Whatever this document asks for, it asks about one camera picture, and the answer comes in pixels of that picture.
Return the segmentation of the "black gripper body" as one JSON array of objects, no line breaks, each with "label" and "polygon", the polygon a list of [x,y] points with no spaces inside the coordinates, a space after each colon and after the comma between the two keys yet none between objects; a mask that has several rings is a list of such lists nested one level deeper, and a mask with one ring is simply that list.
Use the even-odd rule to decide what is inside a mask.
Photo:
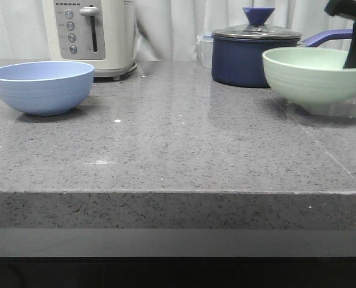
[{"label": "black gripper body", "polygon": [[324,8],[329,16],[340,16],[356,20],[356,1],[352,0],[330,0]]}]

